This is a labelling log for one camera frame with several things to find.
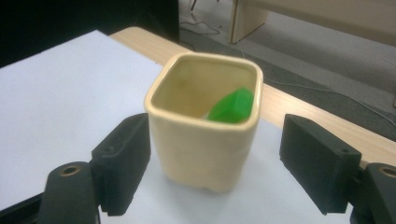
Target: gray carpet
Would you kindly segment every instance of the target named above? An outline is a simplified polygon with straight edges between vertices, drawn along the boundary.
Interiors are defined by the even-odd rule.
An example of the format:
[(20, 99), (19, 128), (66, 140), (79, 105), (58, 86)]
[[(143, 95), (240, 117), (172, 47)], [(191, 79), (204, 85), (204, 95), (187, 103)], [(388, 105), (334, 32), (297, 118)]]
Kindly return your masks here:
[(264, 72), (264, 82), (300, 98), (309, 104), (349, 120), (359, 126), (396, 141), (396, 116), (370, 105), (357, 102), (329, 88), (300, 77), (291, 71), (265, 62), (239, 50), (222, 45), (205, 35), (180, 29), (180, 45), (197, 52), (218, 53), (245, 57), (256, 63)]

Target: cable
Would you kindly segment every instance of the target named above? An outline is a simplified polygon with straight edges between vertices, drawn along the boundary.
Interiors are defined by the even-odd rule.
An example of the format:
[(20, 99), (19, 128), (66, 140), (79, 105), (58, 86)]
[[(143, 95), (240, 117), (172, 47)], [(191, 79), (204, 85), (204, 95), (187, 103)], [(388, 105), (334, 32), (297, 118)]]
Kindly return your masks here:
[(206, 33), (198, 33), (198, 32), (195, 32), (195, 31), (193, 31), (193, 30), (180, 27), (181, 30), (190, 31), (190, 32), (195, 33), (196, 35), (219, 35), (219, 34), (220, 34), (220, 31), (219, 31), (219, 30), (216, 30), (215, 28), (211, 27), (210, 25), (208, 25), (208, 24), (207, 24), (206, 22), (204, 22), (204, 21), (199, 21), (199, 22), (196, 22), (196, 23), (191, 23), (191, 22), (183, 21), (183, 22), (181, 22), (179, 25), (183, 25), (183, 24), (188, 24), (188, 25), (190, 25), (190, 26), (197, 26), (197, 25), (199, 25), (199, 24), (204, 24), (207, 28), (209, 28), (208, 30), (213, 31), (212, 33), (208, 33), (208, 32), (206, 32)]
[(283, 83), (283, 82), (278, 82), (275, 80), (272, 80), (271, 78), (268, 77), (264, 77), (264, 80), (270, 81), (272, 83), (278, 84), (278, 85), (283, 85), (283, 86), (291, 86), (291, 87), (297, 87), (297, 88), (303, 88), (303, 89), (308, 89), (308, 90), (312, 90), (312, 91), (323, 91), (323, 92), (327, 92), (327, 93), (333, 93), (333, 94), (338, 94), (341, 96), (344, 96), (352, 101), (354, 101), (355, 103), (358, 103), (359, 105), (363, 106), (364, 108), (370, 110), (371, 112), (377, 114), (379, 117), (381, 117), (382, 119), (385, 119), (386, 121), (388, 121), (391, 125), (393, 125), (394, 127), (396, 127), (396, 123), (393, 122), (393, 120), (387, 118), (386, 116), (382, 115), (381, 113), (373, 110), (372, 108), (370, 108), (369, 106), (365, 105), (364, 103), (353, 99), (352, 97), (345, 95), (343, 93), (340, 93), (338, 91), (331, 91), (331, 90), (323, 90), (323, 89), (318, 89), (318, 88), (313, 88), (313, 87), (307, 87), (307, 86), (302, 86), (302, 85), (297, 85), (297, 84), (289, 84), (289, 83)]

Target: cup rim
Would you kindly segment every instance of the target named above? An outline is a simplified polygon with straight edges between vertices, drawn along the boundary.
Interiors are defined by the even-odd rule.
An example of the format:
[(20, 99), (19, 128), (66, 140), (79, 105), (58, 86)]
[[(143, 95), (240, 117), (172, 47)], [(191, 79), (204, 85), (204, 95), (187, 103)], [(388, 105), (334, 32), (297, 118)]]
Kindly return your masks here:
[[(241, 123), (225, 123), (225, 122), (215, 122), (206, 119), (198, 119), (194, 117), (190, 117), (188, 115), (178, 114), (172, 111), (168, 111), (165, 109), (161, 109), (155, 106), (151, 101), (155, 94), (155, 91), (161, 86), (163, 81), (165, 80), (166, 76), (169, 74), (169, 71), (183, 58), (186, 57), (197, 57), (197, 58), (212, 58), (216, 60), (224, 60), (228, 62), (234, 63), (243, 63), (250, 67), (253, 67), (256, 71), (256, 83), (255, 83), (255, 90), (254, 90), (254, 97), (253, 97), (253, 105), (251, 109), (250, 117)], [(179, 123), (189, 123), (193, 126), (201, 126), (211, 129), (233, 129), (244, 131), (250, 129), (251, 127), (255, 126), (260, 118), (260, 110), (262, 105), (262, 86), (263, 86), (263, 77), (262, 77), (262, 70), (260, 67), (246, 59), (240, 59), (230, 56), (218, 55), (218, 54), (211, 54), (211, 53), (197, 53), (197, 52), (185, 52), (179, 53), (173, 56), (163, 67), (160, 74), (154, 80), (153, 84), (148, 90), (148, 93), (145, 97), (145, 108), (149, 115), (161, 118), (167, 118), (172, 120), (173, 122)]]

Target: floor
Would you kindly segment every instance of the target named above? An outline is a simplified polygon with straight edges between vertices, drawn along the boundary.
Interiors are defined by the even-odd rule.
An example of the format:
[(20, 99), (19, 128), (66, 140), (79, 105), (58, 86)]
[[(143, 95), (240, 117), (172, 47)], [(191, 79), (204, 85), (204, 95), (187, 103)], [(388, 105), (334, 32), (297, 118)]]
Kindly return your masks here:
[(180, 27), (396, 115), (396, 48), (272, 12), (229, 44), (233, 0), (197, 0), (191, 11), (192, 3), (179, 0)]

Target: cup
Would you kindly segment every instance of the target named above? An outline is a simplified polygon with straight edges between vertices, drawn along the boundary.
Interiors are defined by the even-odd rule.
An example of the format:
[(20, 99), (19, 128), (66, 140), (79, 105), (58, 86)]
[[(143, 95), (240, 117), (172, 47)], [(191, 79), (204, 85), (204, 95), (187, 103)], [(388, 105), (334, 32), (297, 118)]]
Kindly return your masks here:
[[(240, 88), (253, 93), (241, 123), (205, 114)], [(154, 146), (166, 176), (177, 183), (226, 192), (237, 183), (250, 151), (262, 100), (262, 70), (248, 60), (182, 53), (163, 68), (145, 98)]]

